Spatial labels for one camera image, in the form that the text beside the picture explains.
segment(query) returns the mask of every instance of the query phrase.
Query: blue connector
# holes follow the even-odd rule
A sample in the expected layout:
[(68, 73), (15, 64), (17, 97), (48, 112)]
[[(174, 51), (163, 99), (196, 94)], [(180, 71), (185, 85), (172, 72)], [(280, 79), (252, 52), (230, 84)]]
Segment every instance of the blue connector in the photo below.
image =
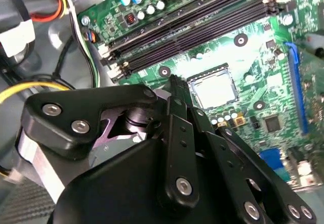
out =
[(303, 101), (303, 91), (300, 83), (300, 73), (299, 73), (299, 54), (298, 48), (294, 43), (285, 43), (289, 47), (289, 70), (292, 78), (293, 91), (295, 97), (295, 103), (297, 107), (297, 114), (299, 120), (299, 126), (302, 130), (302, 134), (308, 134), (308, 122), (306, 118), (305, 105)]

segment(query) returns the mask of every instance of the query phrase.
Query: integrated circuit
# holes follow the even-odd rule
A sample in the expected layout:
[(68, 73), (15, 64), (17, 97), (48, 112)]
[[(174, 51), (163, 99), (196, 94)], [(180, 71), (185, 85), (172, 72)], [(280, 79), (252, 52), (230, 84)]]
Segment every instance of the integrated circuit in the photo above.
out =
[(265, 43), (265, 45), (267, 46), (268, 49), (270, 49), (270, 48), (275, 47), (275, 42), (274, 42), (274, 40), (272, 39), (272, 40), (267, 41), (267, 42)]
[(196, 101), (204, 109), (216, 108), (237, 100), (237, 92), (228, 71), (228, 64), (204, 71), (187, 80)]
[(277, 115), (270, 116), (264, 119), (268, 132), (275, 132), (281, 129), (279, 118)]

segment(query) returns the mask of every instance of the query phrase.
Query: green circuit board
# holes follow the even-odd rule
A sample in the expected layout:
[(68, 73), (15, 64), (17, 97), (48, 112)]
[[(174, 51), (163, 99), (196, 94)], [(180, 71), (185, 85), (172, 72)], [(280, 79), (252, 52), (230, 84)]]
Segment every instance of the green circuit board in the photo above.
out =
[[(149, 24), (157, 18), (162, 17), (164, 14), (174, 11), (193, 0), (163, 0), (165, 3), (165, 8), (163, 10), (157, 8), (158, 1), (159, 0), (142, 0), (139, 4), (131, 1), (129, 5), (124, 6), (121, 0), (105, 0), (102, 3), (94, 5), (86, 11), (81, 12), (78, 15), (78, 18), (79, 21), (82, 22), (82, 17), (89, 17), (90, 24), (88, 27), (100, 36), (102, 42), (109, 43), (136, 28)], [(147, 14), (146, 9), (149, 5), (155, 7), (154, 14)], [(137, 18), (139, 11), (143, 11), (146, 14), (143, 20)], [(126, 18), (128, 14), (134, 15), (134, 23), (128, 23)]]
[[(167, 75), (171, 73), (188, 79), (227, 64), (226, 72), (235, 86), (235, 99), (233, 100), (231, 95), (229, 96), (230, 102), (221, 105), (217, 102), (218, 97), (227, 97), (224, 89), (229, 88), (225, 87), (229, 80), (225, 77), (223, 81), (218, 81), (209, 87), (207, 92), (209, 97), (211, 100), (215, 99), (215, 105), (219, 105), (204, 109), (210, 120), (224, 117), (227, 112), (238, 113), (241, 120), (240, 124), (235, 126), (237, 133), (256, 152), (271, 147), (286, 149), (290, 146), (305, 146), (309, 143), (320, 142), (322, 137), (318, 133), (313, 133), (313, 130), (316, 127), (322, 129), (322, 116), (316, 118), (316, 124), (309, 124), (310, 133), (308, 134), (303, 134), (299, 127), (296, 95), (293, 92), (291, 71), (288, 65), (288, 47), (285, 42), (293, 42), (300, 46), (300, 49), (303, 48), (305, 34), (318, 30), (318, 4), (323, 0), (296, 1), (296, 8), (289, 13), (261, 19), (201, 44), (182, 55), (133, 74), (119, 83), (143, 83), (155, 89), (162, 87), (168, 79)], [(248, 40), (244, 46), (235, 44), (239, 34), (247, 35)], [(275, 49), (280, 49), (285, 56), (276, 57)], [(309, 79), (312, 74), (320, 73), (319, 63), (319, 60), (301, 59), (302, 80), (303, 77)], [(318, 80), (324, 83), (323, 77), (319, 76)], [(196, 100), (197, 91), (192, 87), (191, 89), (196, 106), (201, 107)], [(318, 97), (317, 91), (304, 92), (308, 119), (314, 118), (315, 111), (323, 110)], [(312, 103), (313, 99), (317, 100), (316, 107)], [(259, 101), (264, 103), (262, 109), (256, 108), (256, 103)], [(258, 129), (253, 127), (251, 117), (258, 120), (260, 125)]]

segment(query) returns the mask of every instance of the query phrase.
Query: mounting hole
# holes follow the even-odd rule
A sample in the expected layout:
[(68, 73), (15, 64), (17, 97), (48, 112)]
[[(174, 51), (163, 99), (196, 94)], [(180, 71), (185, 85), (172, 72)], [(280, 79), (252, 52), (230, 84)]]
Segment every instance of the mounting hole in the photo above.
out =
[(227, 161), (227, 164), (229, 167), (234, 167), (233, 163), (231, 161)]
[(323, 48), (317, 48), (315, 51), (315, 56), (324, 59), (324, 49)]
[(187, 147), (187, 143), (185, 141), (180, 141), (181, 146)]

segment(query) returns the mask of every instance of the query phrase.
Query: black ram slot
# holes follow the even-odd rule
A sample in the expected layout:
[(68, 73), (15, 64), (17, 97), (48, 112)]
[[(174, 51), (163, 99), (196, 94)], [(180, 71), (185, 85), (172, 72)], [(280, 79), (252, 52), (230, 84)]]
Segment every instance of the black ram slot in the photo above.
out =
[(199, 20), (238, 1), (240, 0), (203, 0), (203, 2), (199, 0), (191, 2), (179, 10), (169, 13), (162, 21), (152, 22), (147, 27), (141, 28), (140, 31), (134, 31), (121, 39), (117, 39), (111, 45), (111, 52), (120, 55), (154, 40), (159, 40), (172, 34), (170, 31), (174, 32), (176, 29), (187, 26), (190, 22)]
[(179, 52), (183, 53), (201, 43), (208, 42), (211, 39), (220, 37), (266, 16), (267, 10), (264, 8), (261, 1), (259, 1), (258, 5), (252, 7), (240, 8), (235, 12), (226, 14), (222, 19), (217, 18), (212, 21), (213, 23), (204, 24), (200, 27), (200, 31), (193, 30), (190, 34), (186, 33), (178, 37), (177, 41), (171, 41), (167, 45), (152, 49), (150, 53), (145, 53), (145, 55), (141, 57), (137, 57), (134, 60), (128, 60), (129, 69), (133, 72), (140, 71), (148, 66), (167, 60), (179, 54)]
[(162, 48), (164, 51), (169, 51), (175, 46), (181, 45), (183, 42), (188, 42), (190, 39), (197, 40), (197, 36), (199, 36), (199, 33), (201, 31), (205, 31), (207, 35), (209, 35), (212, 31), (215, 31), (217, 28), (222, 28), (223, 25), (225, 25), (226, 22), (235, 24), (237, 22), (240, 22), (245, 17), (251, 16), (251, 14), (255, 13), (255, 9), (259, 10), (259, 12), (265, 12), (264, 5), (262, 3), (262, 0), (254, 0), (250, 2), (247, 5), (244, 5), (238, 9), (236, 9), (233, 12), (223, 14), (219, 17), (215, 17), (214, 20), (210, 21), (209, 23), (205, 23), (201, 25), (200, 27), (196, 27), (191, 31), (186, 32), (185, 34), (179, 35), (177, 38), (172, 39), (170, 42), (165, 42), (163, 44), (160, 44), (156, 47), (151, 48), (150, 50), (147, 50), (145, 52), (140, 53), (140, 56), (137, 54), (134, 54), (134, 57), (136, 59), (134, 60), (134, 63), (137, 61), (141, 61), (142, 58), (148, 59), (149, 57), (147, 55), (154, 54), (156, 55), (156, 52), (159, 51), (160, 48)]

